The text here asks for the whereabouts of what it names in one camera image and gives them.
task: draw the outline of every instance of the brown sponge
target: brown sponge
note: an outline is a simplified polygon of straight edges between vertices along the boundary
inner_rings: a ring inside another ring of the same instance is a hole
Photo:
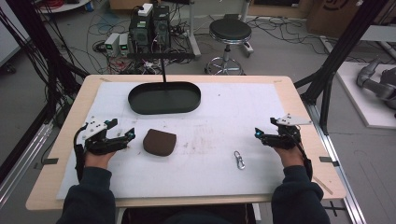
[[[176,144],[176,135],[150,129],[143,139],[143,148],[150,154],[156,156],[169,156]]]

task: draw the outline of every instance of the metal carabiner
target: metal carabiner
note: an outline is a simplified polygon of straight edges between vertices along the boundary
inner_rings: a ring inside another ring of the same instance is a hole
[[[238,166],[239,170],[245,169],[244,160],[242,160],[241,154],[238,151],[233,153],[236,157],[236,165]]]

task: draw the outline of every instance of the wheeled stool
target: wheeled stool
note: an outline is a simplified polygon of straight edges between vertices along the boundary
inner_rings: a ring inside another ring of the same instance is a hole
[[[210,61],[205,71],[212,75],[243,75],[241,64],[230,58],[230,45],[247,43],[251,38],[251,28],[240,20],[220,19],[210,23],[209,33],[214,39],[227,45],[224,55]]]

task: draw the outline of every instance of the black frame post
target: black frame post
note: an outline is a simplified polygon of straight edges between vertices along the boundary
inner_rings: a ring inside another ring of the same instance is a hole
[[[361,37],[387,2],[387,0],[364,0],[361,8],[343,32],[329,57],[327,57],[319,70],[313,75],[294,83],[296,88],[311,83],[306,92],[301,95],[302,100],[309,105],[315,105],[318,97],[324,91],[319,125],[326,135],[328,134],[327,118],[329,115],[332,79],[348,54],[361,40]]]

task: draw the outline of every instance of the dark sleeve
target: dark sleeve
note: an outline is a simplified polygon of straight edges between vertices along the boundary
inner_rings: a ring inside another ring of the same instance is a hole
[[[309,180],[305,168],[290,166],[283,172],[285,179],[271,202],[274,223],[330,223],[320,203],[323,190]]]
[[[64,199],[58,224],[115,223],[116,204],[110,188],[108,170],[86,167],[79,185],[73,186]]]

